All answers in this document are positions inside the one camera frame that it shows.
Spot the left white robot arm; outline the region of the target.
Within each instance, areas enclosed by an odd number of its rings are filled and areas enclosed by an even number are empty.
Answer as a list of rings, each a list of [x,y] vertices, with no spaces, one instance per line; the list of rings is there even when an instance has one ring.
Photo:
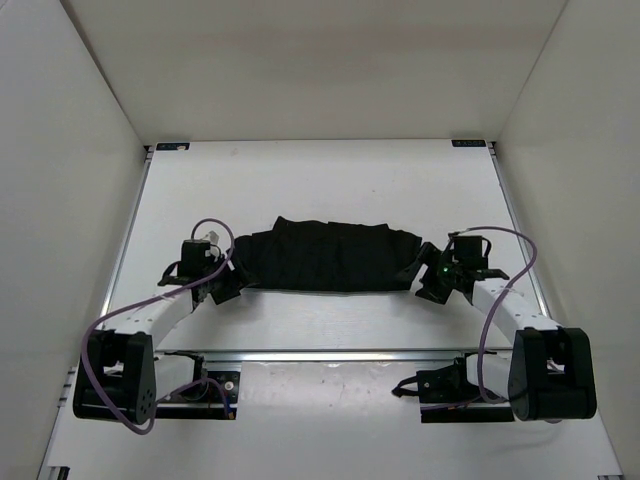
[[[207,299],[239,296],[255,280],[212,239],[188,239],[181,257],[162,273],[156,293],[97,321],[84,335],[73,394],[80,419],[117,421],[139,435],[151,430],[159,403],[181,396],[200,400],[217,392],[222,417],[230,419],[225,384],[211,377],[202,355],[158,347]]]

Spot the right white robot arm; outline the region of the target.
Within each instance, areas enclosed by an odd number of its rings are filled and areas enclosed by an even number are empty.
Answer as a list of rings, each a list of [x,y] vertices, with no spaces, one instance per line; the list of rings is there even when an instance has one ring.
[[[416,295],[445,304],[458,292],[485,321],[478,349],[446,367],[419,370],[400,381],[397,398],[416,397],[424,419],[433,422],[490,420],[480,404],[500,407],[506,421],[592,418],[597,397],[588,335],[567,328],[535,309],[509,276],[489,265],[492,244],[479,235],[450,234],[445,248],[431,243],[418,255],[426,272]]]

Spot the black skirt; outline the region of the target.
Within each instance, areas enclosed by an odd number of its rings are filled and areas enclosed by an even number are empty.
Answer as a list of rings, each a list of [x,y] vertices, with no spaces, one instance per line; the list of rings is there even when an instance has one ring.
[[[276,219],[268,231],[235,239],[233,259],[258,276],[257,288],[371,293],[408,290],[395,276],[417,256],[422,238],[386,224]]]

